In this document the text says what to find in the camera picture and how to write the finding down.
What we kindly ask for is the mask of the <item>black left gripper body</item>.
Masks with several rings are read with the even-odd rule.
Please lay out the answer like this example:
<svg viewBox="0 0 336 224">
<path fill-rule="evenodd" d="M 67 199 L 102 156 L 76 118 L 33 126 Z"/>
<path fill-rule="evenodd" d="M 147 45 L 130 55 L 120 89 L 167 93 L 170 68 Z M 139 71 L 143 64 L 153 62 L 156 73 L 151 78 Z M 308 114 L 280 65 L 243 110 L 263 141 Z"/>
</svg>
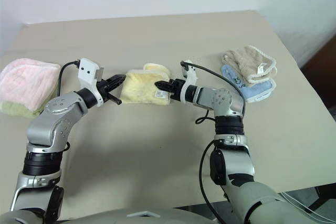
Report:
<svg viewBox="0 0 336 224">
<path fill-rule="evenodd" d="M 98 82 L 97 89 L 102 96 L 103 103 L 109 100 L 116 103 L 117 105 L 120 105 L 122 103 L 119 98 L 115 97 L 110 93 L 114 89 L 110 89 L 110 83 L 107 80 L 101 80 L 100 82 Z"/>
</svg>

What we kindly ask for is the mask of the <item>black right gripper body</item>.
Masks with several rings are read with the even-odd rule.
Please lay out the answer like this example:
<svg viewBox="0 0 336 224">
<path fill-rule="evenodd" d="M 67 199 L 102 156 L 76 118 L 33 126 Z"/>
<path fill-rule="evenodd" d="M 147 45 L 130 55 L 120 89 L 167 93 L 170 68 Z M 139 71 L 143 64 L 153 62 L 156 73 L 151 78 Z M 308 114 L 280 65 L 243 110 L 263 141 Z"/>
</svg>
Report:
<svg viewBox="0 0 336 224">
<path fill-rule="evenodd" d="M 182 79 L 170 79 L 169 80 L 169 93 L 170 98 L 175 101 L 180 101 L 182 87 L 185 84 L 185 80 Z"/>
</svg>

